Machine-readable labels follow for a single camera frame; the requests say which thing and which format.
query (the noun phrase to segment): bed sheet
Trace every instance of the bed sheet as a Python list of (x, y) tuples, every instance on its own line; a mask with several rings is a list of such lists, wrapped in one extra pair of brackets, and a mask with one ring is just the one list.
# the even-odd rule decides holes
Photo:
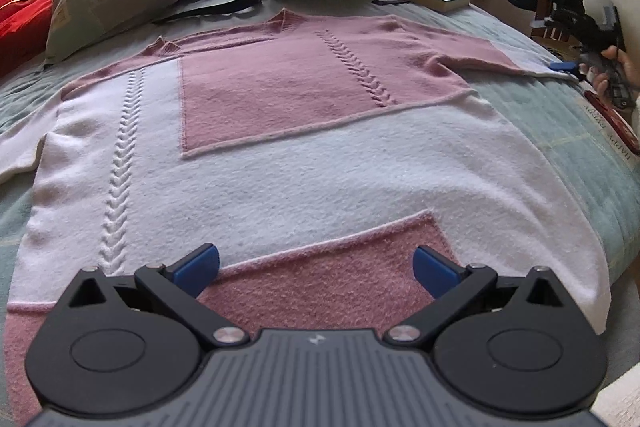
[[(222, 1), (206, 0), (178, 9)], [(524, 35), (475, 7), (443, 16), (413, 5), (376, 6), (370, 0), (267, 0), (263, 6), (239, 14), (188, 18), (164, 26), (141, 26), (44, 71), (36, 58), (0, 84), (0, 133), (42, 105), (67, 82), (135, 54), (160, 35), (176, 39), (214, 28), (262, 22), (283, 6), (316, 15), (395, 14), (464, 34), (487, 36), (525, 50), (532, 47), (532, 42)], [(607, 255), (610, 279), (615, 281), (640, 247), (640, 167), (635, 159), (616, 152), (607, 136), (601, 133), (598, 122), (579, 103), (581, 97), (576, 86), (539, 78), (509, 82), (507, 76), (477, 71), (459, 73), (545, 155), (600, 238)], [(606, 184), (602, 183), (602, 172), (611, 172), (606, 176)], [(0, 297), (4, 303), (10, 285), (9, 274), (30, 213), (32, 184), (33, 173), (27, 172), (0, 186), (3, 268)], [(5, 422), (10, 423), (10, 417), (0, 412), (0, 424)]]

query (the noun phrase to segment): bed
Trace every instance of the bed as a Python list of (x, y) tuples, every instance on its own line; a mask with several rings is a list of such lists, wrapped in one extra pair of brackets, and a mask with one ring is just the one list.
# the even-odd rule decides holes
[[(185, 1), (162, 17), (225, 1)], [(100, 138), (107, 144), (104, 149), (107, 156), (100, 156), (99, 147), (87, 142), (90, 145), (82, 146), (76, 159), (67, 155), (69, 157), (62, 158), (63, 163), (73, 164), (100, 156), (98, 164), (104, 165), (107, 180), (110, 168), (121, 169), (119, 161), (127, 158), (134, 146), (142, 154), (145, 147), (165, 142), (173, 144), (170, 148), (182, 144), (183, 154), (175, 159), (175, 165), (193, 163), (193, 158), (201, 162), (193, 172), (185, 174), (186, 179), (195, 180), (195, 184), (181, 185), (189, 188), (179, 190), (190, 194), (180, 200), (180, 204), (189, 199), (197, 200), (197, 204), (184, 206), (182, 217), (178, 219), (175, 214), (169, 222), (163, 221), (162, 213), (175, 206), (175, 201), (170, 201), (171, 184), (163, 188), (164, 185), (154, 181), (162, 177), (155, 165), (156, 158), (164, 153), (156, 156), (150, 153), (145, 160), (148, 161), (146, 178), (140, 170), (135, 172), (139, 188), (136, 189), (138, 195), (132, 198), (141, 198), (143, 192), (159, 196), (152, 200), (153, 204), (129, 201), (129, 208), (145, 216), (146, 221), (130, 222), (129, 257), (123, 261), (115, 255), (108, 260), (114, 274), (128, 273), (137, 267), (136, 263), (180, 257), (197, 246), (193, 243), (212, 240), (221, 248), (221, 254), (226, 255), (223, 257), (225, 275), (203, 298), (217, 311), (231, 318), (239, 317), (237, 322), (249, 330), (254, 331), (257, 325), (342, 327), (375, 323), (382, 327), (384, 320), (428, 302), (428, 296), (417, 294), (415, 288), (407, 284), (412, 245), (426, 237), (442, 253), (460, 262), (472, 259), (485, 262), (498, 267), (504, 275), (522, 275), (534, 264), (549, 264), (575, 291), (578, 301), (582, 299), (583, 309), (588, 311), (592, 323), (598, 324), (602, 331), (606, 322), (603, 336), (610, 359), (607, 380), (617, 378), (638, 362), (640, 299), (634, 280), (625, 271), (640, 249), (640, 164), (616, 149), (610, 132), (590, 115), (581, 95), (584, 86), (567, 78), (553, 78), (545, 74), (544, 68), (532, 74), (460, 68), (455, 73), (469, 90), (440, 105), (407, 106), (384, 115), (348, 118), (289, 134), (275, 132), (266, 136), (260, 134), (261, 130), (254, 130), (252, 136), (260, 139), (234, 142), (228, 148), (210, 148), (212, 144), (206, 143), (209, 148), (202, 153), (198, 151), (201, 135), (197, 132), (196, 117), (208, 118), (209, 114), (206, 106), (197, 105), (200, 93), (196, 90), (191, 94), (178, 94), (173, 87), (161, 92), (164, 84), (159, 79), (175, 73), (170, 70), (172, 64), (184, 62), (180, 49), (197, 47), (199, 42), (236, 31), (229, 28), (260, 29), (265, 25), (282, 26), (301, 20), (318, 23), (325, 17), (341, 21), (362, 18), (358, 20), (375, 21), (385, 28), (402, 28), (409, 24), (405, 22), (418, 23), (421, 29), (407, 28), (444, 30), (462, 36), (460, 38), (480, 37), (508, 50), (513, 60), (526, 61), (533, 57), (539, 65), (551, 60), (546, 51), (529, 38), (474, 6), (445, 16), (412, 4), (378, 6), (371, 1), (264, 0), (261, 5), (228, 16), (184, 18), (165, 25), (146, 24), (82, 50), (45, 70), (40, 67), (41, 57), (37, 57), (2, 80), (0, 151), (6, 154), (0, 156), (0, 172), (4, 174), (4, 178), (0, 177), (0, 260), (3, 263), (0, 293), (2, 309), (8, 302), (9, 312), (2, 314), (6, 383), (0, 394), (4, 404), (0, 422), (20, 425), (37, 410), (22, 370), (30, 338), (42, 323), (60, 286), (79, 267), (99, 264), (91, 253), (92, 249), (100, 248), (102, 241), (99, 227), (104, 198), (100, 199), (99, 191), (95, 208), (89, 206), (85, 213), (95, 213), (98, 217), (87, 221), (89, 226), (81, 227), (88, 231), (74, 228), (84, 219), (74, 214), (77, 209), (65, 214), (66, 210), (61, 207), (55, 219), (49, 218), (49, 224), (57, 224), (49, 227), (43, 237), (36, 236), (38, 216), (43, 215), (43, 208), (46, 210), (52, 200), (60, 197), (51, 190), (60, 171), (50, 167), (52, 161), (60, 160), (60, 156), (56, 156), (56, 147), (62, 143), (59, 138), (81, 138), (88, 133), (86, 136), (97, 140), (94, 133), (102, 132), (102, 128), (107, 130)], [(331, 37), (324, 40), (329, 41), (329, 47), (336, 47)], [(128, 61), (132, 56), (144, 62), (133, 67)], [(100, 73), (96, 76), (92, 74), (94, 71)], [(146, 71), (144, 86), (137, 73), (131, 71)], [(178, 84), (188, 88), (184, 82), (175, 85)], [(68, 96), (67, 102), (63, 101), (67, 106), (51, 105), (61, 89), (66, 93), (63, 97)], [(138, 108), (146, 103), (143, 97), (152, 96), (156, 97), (154, 103), (159, 104), (158, 110), (145, 117), (149, 120), (138, 122)], [(76, 117), (71, 116), (72, 120), (64, 123), (67, 118), (64, 107), (69, 103), (81, 105), (87, 97), (104, 102), (101, 115), (84, 120), (73, 120)], [(197, 105), (197, 111), (185, 109), (185, 104), (190, 103)], [(185, 119), (191, 118), (188, 111), (196, 118), (191, 124), (185, 123)], [(456, 119), (447, 124), (452, 114), (457, 115)], [(116, 144), (116, 152), (122, 156), (111, 166), (113, 136), (119, 132), (118, 122), (122, 123), (125, 116), (129, 125), (125, 131), (140, 130), (141, 134), (135, 143)], [(34, 157), (15, 161), (23, 151), (16, 149), (15, 144), (13, 148), (7, 146), (8, 137), (14, 136), (17, 129), (28, 125), (37, 127), (51, 117), (57, 127), (44, 143), (39, 138), (36, 140)], [(106, 118), (106, 124), (92, 127), (94, 117), (98, 119), (95, 121)], [(174, 121), (172, 118), (177, 126), (162, 127), (162, 136), (154, 135), (155, 129)], [(259, 122), (269, 124), (268, 119)], [(214, 123), (209, 126), (215, 128), (220, 121)], [(143, 138), (143, 133), (147, 133), (147, 138)], [(225, 143), (232, 142), (234, 136), (225, 138)], [(195, 145), (189, 145), (188, 140), (193, 140)], [(446, 172), (447, 158), (455, 155), (457, 163)], [(3, 161), (5, 167), (11, 168), (3, 171)], [(136, 169), (142, 168), (142, 163), (134, 165)], [(337, 165), (343, 166), (339, 172), (335, 170)], [(207, 185), (209, 195), (198, 199), (198, 192), (203, 189), (197, 184), (199, 172), (202, 178), (206, 178), (205, 172), (215, 172), (215, 179), (225, 183), (216, 182), (222, 188)], [(603, 184), (601, 172), (615, 174), (608, 176), (607, 183)], [(463, 180), (466, 174), (469, 174), (467, 181)], [(69, 193), (80, 194), (76, 199), (81, 200), (85, 188), (90, 192), (92, 182), (83, 172), (74, 175), (77, 177)], [(489, 190), (472, 190), (465, 200), (462, 188), (468, 190), (476, 186), (486, 186)], [(287, 192), (289, 187), (295, 190)], [(496, 195), (496, 187), (506, 196)], [(474, 208), (472, 201), (476, 196), (479, 204)], [(497, 213), (486, 206), (494, 199)], [(461, 201), (471, 203), (464, 205)], [(515, 217), (507, 216), (508, 209), (513, 210)], [(119, 215), (115, 216), (114, 222), (118, 219)], [(378, 245), (375, 247), (378, 250), (363, 250), (359, 256), (351, 250), (342, 257), (336, 253), (345, 248), (362, 247), (372, 238), (386, 245), (385, 248), (380, 250)], [(555, 241), (558, 251), (554, 251)], [(151, 244), (154, 246), (150, 250), (142, 248)], [(388, 254), (396, 251), (394, 245), (401, 247), (398, 247), (401, 255)], [(65, 262), (45, 255), (49, 247), (68, 252)], [(391, 264), (377, 263), (380, 260)], [(328, 272), (344, 275), (331, 277)], [(340, 289), (353, 285), (355, 279), (350, 277), (354, 274), (360, 286), (354, 286), (352, 291)], [(285, 284), (278, 286), (274, 280), (284, 280)], [(235, 292), (233, 298), (229, 296), (231, 291)], [(380, 310), (357, 305), (364, 300), (363, 293), (369, 291), (375, 293), (371, 301), (376, 305), (384, 301), (386, 295), (397, 299), (385, 307), (386, 315), (382, 319)], [(300, 295), (305, 295), (308, 302), (302, 303)], [(326, 299), (327, 295), (340, 296), (342, 301)], [(273, 302), (274, 296), (282, 302)], [(408, 308), (402, 304), (403, 299), (410, 300), (405, 303)], [(320, 302), (325, 312), (318, 312), (318, 317), (314, 317), (317, 310), (313, 306), (319, 306)], [(347, 309), (354, 303), (353, 309)]]

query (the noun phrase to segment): black strap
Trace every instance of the black strap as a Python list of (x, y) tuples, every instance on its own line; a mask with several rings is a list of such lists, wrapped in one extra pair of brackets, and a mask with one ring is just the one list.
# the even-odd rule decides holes
[(184, 19), (185, 17), (196, 17), (199, 15), (226, 15), (228, 13), (246, 10), (247, 8), (255, 6), (256, 4), (260, 4), (261, 2), (262, 0), (233, 0), (223, 2), (222, 4), (214, 4), (213, 6), (194, 8), (193, 10), (187, 10), (184, 12), (176, 13), (174, 15), (169, 15), (164, 19), (154, 21), (154, 24), (164, 24), (178, 19)]

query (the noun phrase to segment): cable knit pattern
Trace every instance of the cable knit pattern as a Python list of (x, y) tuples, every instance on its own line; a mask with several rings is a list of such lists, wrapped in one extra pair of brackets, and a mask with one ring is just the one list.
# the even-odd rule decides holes
[(109, 197), (102, 223), (100, 259), (98, 264), (107, 275), (124, 271), (127, 232), (127, 200), (131, 186), (131, 167), (136, 147), (136, 131), (140, 117), (145, 70), (129, 73), (129, 82), (122, 105), (120, 126), (113, 150), (109, 176)]
[(329, 49), (334, 52), (334, 55), (338, 57), (338, 60), (347, 66), (347, 69), (356, 76), (359, 83), (371, 95), (371, 98), (373, 98), (378, 107), (388, 107), (398, 103), (393, 99), (388, 90), (380, 84), (380, 81), (371, 74), (362, 61), (329, 30), (316, 32), (316, 35), (318, 35), (318, 37), (322, 39), (322, 42), (324, 42)]

